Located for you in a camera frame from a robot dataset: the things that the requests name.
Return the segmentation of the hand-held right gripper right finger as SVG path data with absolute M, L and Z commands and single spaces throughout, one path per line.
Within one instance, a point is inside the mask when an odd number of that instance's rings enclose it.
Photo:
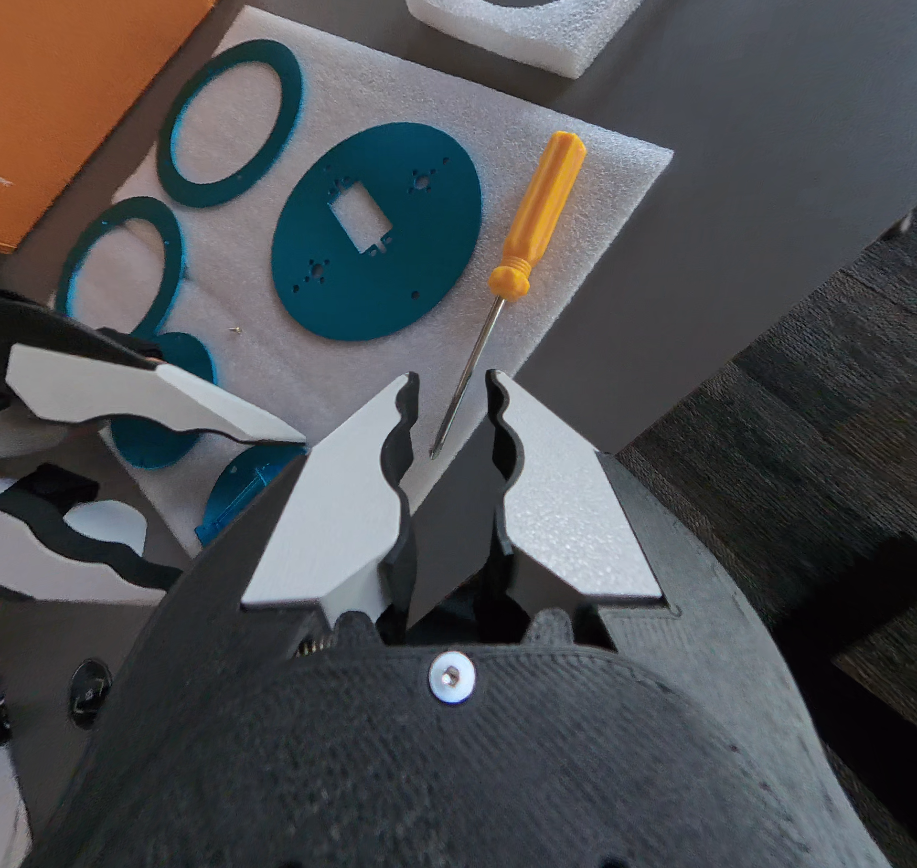
M 663 591 L 598 449 L 501 370 L 486 373 L 492 460 L 505 488 L 494 536 L 498 591 L 533 618 L 658 607 Z

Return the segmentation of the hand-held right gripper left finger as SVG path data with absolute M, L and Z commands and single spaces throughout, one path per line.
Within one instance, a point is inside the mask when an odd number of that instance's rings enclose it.
M 317 606 L 406 625 L 416 540 L 401 485 L 414 461 L 419 375 L 399 375 L 314 448 L 241 598 L 244 610 Z

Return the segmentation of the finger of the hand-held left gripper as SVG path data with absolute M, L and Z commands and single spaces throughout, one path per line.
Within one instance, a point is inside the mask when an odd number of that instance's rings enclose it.
M 40 601 L 157 605 L 181 577 L 143 556 L 147 522 L 112 499 L 61 511 L 2 482 L 2 589 Z
M 4 459 L 51 448 L 71 428 L 116 417 L 151 421 L 179 434 L 221 434 L 245 445 L 306 442 L 273 414 L 162 361 L 136 368 L 15 344 L 4 382 L 14 396 L 2 411 Z

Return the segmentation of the small blue plate with bracket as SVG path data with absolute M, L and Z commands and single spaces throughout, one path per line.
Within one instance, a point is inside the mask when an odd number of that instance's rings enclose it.
M 233 458 L 207 498 L 195 534 L 202 547 L 214 540 L 307 445 L 255 445 Z

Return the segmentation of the yellow handled screwdriver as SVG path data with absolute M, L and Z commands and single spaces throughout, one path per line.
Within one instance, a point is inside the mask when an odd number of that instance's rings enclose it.
M 500 263 L 490 273 L 488 287 L 493 301 L 429 449 L 430 459 L 439 456 L 448 438 L 503 307 L 528 294 L 533 267 L 551 241 L 586 153 L 582 140 L 571 132 L 554 133 L 545 146 L 503 241 Z

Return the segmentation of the round black desk control panel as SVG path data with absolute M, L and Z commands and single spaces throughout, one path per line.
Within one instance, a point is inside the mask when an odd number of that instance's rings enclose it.
M 75 670 L 68 691 L 68 717 L 76 728 L 93 727 L 113 684 L 108 666 L 98 658 L 88 658 Z

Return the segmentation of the blue round plate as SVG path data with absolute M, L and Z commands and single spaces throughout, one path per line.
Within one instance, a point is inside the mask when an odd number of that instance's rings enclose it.
M 213 360 L 196 337 L 185 333 L 160 333 L 151 339 L 163 358 L 204 381 L 213 383 Z M 134 417 L 116 417 L 110 423 L 111 438 L 121 457 L 131 466 L 155 470 L 171 466 L 191 450 L 201 436 L 178 433 L 164 425 Z

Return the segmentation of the person's white shirt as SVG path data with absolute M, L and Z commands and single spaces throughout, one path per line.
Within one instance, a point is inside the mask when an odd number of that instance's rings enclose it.
M 29 816 L 9 746 L 1 746 L 1 867 L 19 867 L 32 845 Z

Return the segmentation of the orange cardboard box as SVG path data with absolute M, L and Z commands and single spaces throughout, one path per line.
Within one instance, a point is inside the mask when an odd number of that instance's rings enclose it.
M 218 0 L 1 0 L 1 246 L 12 253 Z

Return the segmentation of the blue oval plate with slot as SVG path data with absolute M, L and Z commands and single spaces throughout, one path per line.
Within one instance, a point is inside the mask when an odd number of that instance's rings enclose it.
M 355 184 L 391 223 L 361 251 L 333 211 Z M 273 286 L 312 334 L 341 342 L 393 335 L 457 283 L 481 220 L 479 176 L 458 141 L 417 122 L 370 127 L 327 150 L 292 189 L 271 242 Z

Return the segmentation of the white foam sheet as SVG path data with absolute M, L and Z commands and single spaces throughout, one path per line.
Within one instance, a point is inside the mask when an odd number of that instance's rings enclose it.
M 189 208 L 160 185 L 155 144 L 115 201 L 156 198 L 179 223 L 185 271 L 163 330 L 201 340 L 222 388 L 282 418 L 309 445 L 317 445 L 397 375 L 418 373 L 415 461 L 403 481 L 416 510 L 483 420 L 484 365 L 509 374 L 521 369 L 671 162 L 672 152 L 250 6 L 214 54 L 255 38 L 286 45 L 304 77 L 295 129 L 269 172 L 232 201 Z M 474 162 L 482 220 L 473 255 L 442 301 L 393 335 L 341 342 L 312 334 L 292 320 L 273 286 L 270 250 L 281 210 L 327 150 L 362 130 L 394 122 L 441 129 Z M 584 142 L 583 166 L 533 269 L 530 292 L 502 312 L 445 445 L 430 459 L 428 451 L 493 299 L 487 279 L 500 261 L 502 242 L 540 156 L 560 130 Z M 391 228 L 360 184 L 332 209 L 360 251 Z M 228 332 L 233 326 L 242 333 Z

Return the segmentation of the white foam block with cutout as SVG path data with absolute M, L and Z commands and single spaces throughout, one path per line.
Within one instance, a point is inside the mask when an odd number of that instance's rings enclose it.
M 441 33 L 566 79 L 578 79 L 643 0 L 556 0 L 505 6 L 486 0 L 405 0 Z

